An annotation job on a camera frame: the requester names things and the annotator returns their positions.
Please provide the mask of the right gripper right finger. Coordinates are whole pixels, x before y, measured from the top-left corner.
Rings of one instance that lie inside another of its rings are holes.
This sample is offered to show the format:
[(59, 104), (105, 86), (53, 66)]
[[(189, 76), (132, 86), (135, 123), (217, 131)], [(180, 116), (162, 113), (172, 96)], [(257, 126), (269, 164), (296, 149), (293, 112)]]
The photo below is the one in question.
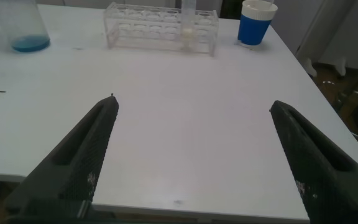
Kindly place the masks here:
[(270, 113), (310, 223), (358, 223), (358, 163), (294, 107)]

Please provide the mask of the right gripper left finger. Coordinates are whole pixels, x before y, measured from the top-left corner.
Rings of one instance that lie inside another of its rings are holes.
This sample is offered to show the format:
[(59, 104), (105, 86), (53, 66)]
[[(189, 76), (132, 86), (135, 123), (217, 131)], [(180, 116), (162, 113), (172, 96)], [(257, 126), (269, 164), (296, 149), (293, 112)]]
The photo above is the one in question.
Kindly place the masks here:
[(94, 196), (119, 104), (97, 102), (7, 197), (11, 214), (75, 217)]

